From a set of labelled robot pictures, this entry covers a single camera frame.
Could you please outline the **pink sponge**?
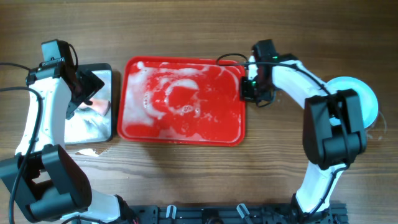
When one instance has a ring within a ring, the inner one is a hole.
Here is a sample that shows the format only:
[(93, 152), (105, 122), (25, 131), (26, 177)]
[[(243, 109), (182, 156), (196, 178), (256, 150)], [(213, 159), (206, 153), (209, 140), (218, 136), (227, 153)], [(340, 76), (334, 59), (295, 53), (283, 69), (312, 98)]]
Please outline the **pink sponge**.
[(111, 107), (111, 102), (109, 100), (102, 100), (102, 99), (91, 99), (91, 104), (88, 105), (86, 103), (82, 103), (78, 109), (80, 110), (93, 110), (94, 112), (98, 113), (101, 116), (105, 116)]

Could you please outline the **light blue plate bottom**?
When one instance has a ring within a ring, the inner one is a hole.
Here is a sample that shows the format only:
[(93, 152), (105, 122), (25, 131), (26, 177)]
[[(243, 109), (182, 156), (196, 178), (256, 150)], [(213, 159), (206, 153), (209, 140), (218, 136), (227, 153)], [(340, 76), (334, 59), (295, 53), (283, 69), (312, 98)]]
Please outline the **light blue plate bottom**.
[(376, 94), (363, 81), (354, 77), (337, 77), (327, 82), (331, 90), (353, 89), (359, 96), (364, 127), (372, 125), (379, 112), (379, 103)]

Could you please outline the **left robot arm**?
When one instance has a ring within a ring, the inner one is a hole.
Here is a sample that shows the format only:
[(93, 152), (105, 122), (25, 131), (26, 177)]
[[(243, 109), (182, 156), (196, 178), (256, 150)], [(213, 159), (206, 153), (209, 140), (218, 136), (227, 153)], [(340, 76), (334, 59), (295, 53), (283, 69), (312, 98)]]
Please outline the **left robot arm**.
[(30, 102), (24, 135), (13, 158), (1, 162), (9, 222), (19, 208), (31, 223), (138, 223), (139, 216), (118, 195), (91, 188), (86, 174), (65, 150), (65, 122), (104, 86), (79, 68), (72, 44), (41, 45), (43, 61), (28, 71), (24, 90)]

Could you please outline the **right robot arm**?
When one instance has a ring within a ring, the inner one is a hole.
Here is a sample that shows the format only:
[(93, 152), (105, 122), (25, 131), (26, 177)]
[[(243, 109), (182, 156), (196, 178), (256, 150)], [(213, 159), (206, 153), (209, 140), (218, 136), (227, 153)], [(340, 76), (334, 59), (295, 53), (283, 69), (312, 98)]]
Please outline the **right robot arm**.
[(308, 167), (292, 197), (292, 216), (301, 223), (324, 218), (338, 179), (366, 149), (360, 97), (352, 89), (333, 90), (296, 56), (279, 54), (270, 39), (254, 44), (251, 52), (244, 63), (248, 74), (241, 79), (241, 98), (262, 108), (282, 90), (304, 110)]

